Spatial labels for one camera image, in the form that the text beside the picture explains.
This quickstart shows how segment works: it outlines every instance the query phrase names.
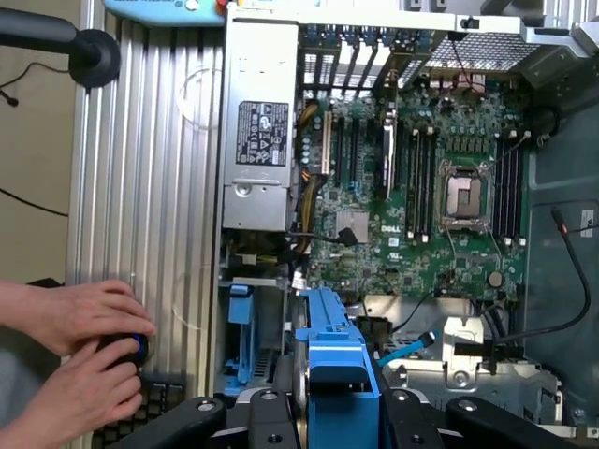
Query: sticker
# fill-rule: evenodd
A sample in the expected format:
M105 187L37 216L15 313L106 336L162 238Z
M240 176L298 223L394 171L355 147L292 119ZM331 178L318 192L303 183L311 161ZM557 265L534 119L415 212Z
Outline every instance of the sticker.
M242 166L284 167L288 124L287 103L241 103L235 162Z
M580 227L589 227L593 226L595 222L595 211L593 209L583 209L582 214L580 215ZM580 233L581 237L586 237L590 239L592 237L592 229L587 229L586 231L582 231Z

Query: finger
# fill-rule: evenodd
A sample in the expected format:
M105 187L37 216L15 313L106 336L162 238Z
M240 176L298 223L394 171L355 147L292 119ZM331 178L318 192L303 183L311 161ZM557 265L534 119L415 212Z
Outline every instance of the finger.
M100 282L97 286L100 287L100 290L106 293L117 293L127 297L135 297L131 286L123 281L117 281L113 279Z
M68 362L65 363L65 365L71 368L75 368L78 367L81 363L84 363L85 361L92 358L92 356L95 354L95 350L97 349L97 345L99 344L99 342L100 340L98 339L87 341L87 343L85 343L81 349L79 349L75 354L73 354L73 356L70 358Z
M142 400L143 397L141 396L141 393L137 393L132 398L121 402L114 409L112 409L112 412L109 415L109 423L121 421L122 419L128 418L129 416L135 414L141 405Z
M126 311L141 318L148 318L148 312L134 298L108 293L100 297L100 303L117 311Z
M122 384L127 379L138 377L138 368L131 362L121 363L102 373L102 376L105 382L113 387Z
M122 311L114 311L111 314L96 317L87 328L87 333L90 337L112 334L154 335L156 326L145 318Z
M86 369L91 372L100 372L116 362L119 358L136 353L139 343L133 339L122 339L109 344L106 348L95 353L86 362Z
M138 376L131 377L124 382L116 385L110 391L110 402L114 404L120 404L124 400L132 398L141 389L141 380Z

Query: cpu socket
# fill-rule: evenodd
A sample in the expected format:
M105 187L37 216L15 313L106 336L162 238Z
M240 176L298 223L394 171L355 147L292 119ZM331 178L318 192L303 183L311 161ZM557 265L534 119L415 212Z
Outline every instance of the cpu socket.
M441 227L453 231L487 232L489 226L488 171L482 167L441 165L444 186Z

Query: black cable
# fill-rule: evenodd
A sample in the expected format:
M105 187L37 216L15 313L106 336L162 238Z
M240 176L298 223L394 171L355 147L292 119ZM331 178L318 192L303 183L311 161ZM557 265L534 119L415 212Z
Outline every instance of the black cable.
M68 73L68 70L63 70L62 68L55 68L55 67L52 67L51 65L45 65L43 63L34 61L33 63L30 63L18 77L13 78L10 81L6 81L3 84L0 84L0 89L4 89L5 87L8 87L9 85L14 84L15 82L20 81L23 78L25 78L25 76L27 75L29 70L31 70L31 67L33 67L34 65L43 67L47 70L50 70L50 72L54 72L54 73Z
M54 215L58 215L59 217L68 217L67 213L59 212L58 210L52 210L52 209L44 208L43 206L39 206L36 203L32 203L31 201L27 201L26 199L23 199L20 196L16 196L15 194L12 194L8 190L4 190L3 188L0 188L0 194L4 194L6 196L9 196L9 197L11 197L14 200L19 201L20 203L26 204L27 206L31 206L32 208L35 208L35 209L38 209L38 210L43 210L44 212L52 213Z
M433 296L435 294L436 290L431 290L429 293L427 293L424 297L422 297L418 303L416 304L416 306L414 307L414 309L412 310L412 312L410 313L410 315L405 319L405 321L403 323L400 323L398 325L396 325L395 327L393 327L391 329L391 333L394 334L395 332L397 332L398 330L402 329L403 327L405 327L405 325L407 325L410 320L414 317L415 313L417 312L418 308L422 305L422 303L424 301L426 301L427 299L429 299L431 296Z
M593 224L591 226L581 227L579 229L568 229L568 233L574 234L574 233L578 233L578 232L588 231L589 229L597 229L598 227L599 227L599 224Z
M306 237L306 238L310 238L310 239L314 239L314 240L322 240L322 241L327 241L329 243L341 243L339 241L339 238L334 239L333 237L327 237L327 236L319 236L317 234L313 234L312 232L287 232L287 235L289 237Z
M584 305L582 306L582 309L580 310L577 316L561 325L542 327L539 329L520 332L518 334L508 335L507 337L498 339L498 343L507 343L513 340L527 339L529 337L536 337L538 335L545 335L567 329L568 327L577 325L586 316L587 312L591 308L591 288L589 287L589 281L587 280L587 277L584 274L582 266L580 265L580 261L578 261L578 257L572 246L572 242L570 241L568 228L564 224L562 213L557 208L553 208L551 210L551 216L553 217L553 221L555 222L555 224L558 226L558 231L562 236L563 243L565 244L565 249L568 252L568 255L570 256L570 260L572 261L572 265L574 265L574 269L577 271L578 277L580 278L580 283L582 284L582 289L584 290Z

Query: metal frame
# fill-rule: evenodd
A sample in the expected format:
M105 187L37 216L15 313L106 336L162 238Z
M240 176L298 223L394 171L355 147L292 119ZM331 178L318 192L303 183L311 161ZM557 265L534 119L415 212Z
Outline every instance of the metal frame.
M82 3L80 24L117 36L123 64L77 91L66 283L131 283L158 329L146 370L206 394L222 30L149 30L100 0Z

